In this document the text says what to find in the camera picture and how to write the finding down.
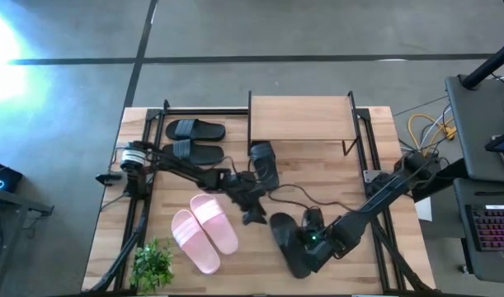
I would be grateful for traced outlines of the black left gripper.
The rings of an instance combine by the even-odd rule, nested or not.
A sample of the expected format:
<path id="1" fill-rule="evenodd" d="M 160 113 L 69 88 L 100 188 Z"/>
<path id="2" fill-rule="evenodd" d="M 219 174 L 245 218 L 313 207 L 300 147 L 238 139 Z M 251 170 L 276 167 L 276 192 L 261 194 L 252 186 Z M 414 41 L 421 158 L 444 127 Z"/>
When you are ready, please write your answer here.
<path id="1" fill-rule="evenodd" d="M 224 178 L 224 191 L 243 212 L 243 224 L 266 224 L 266 211 L 260 199 L 266 189 L 249 171 L 230 173 Z"/>

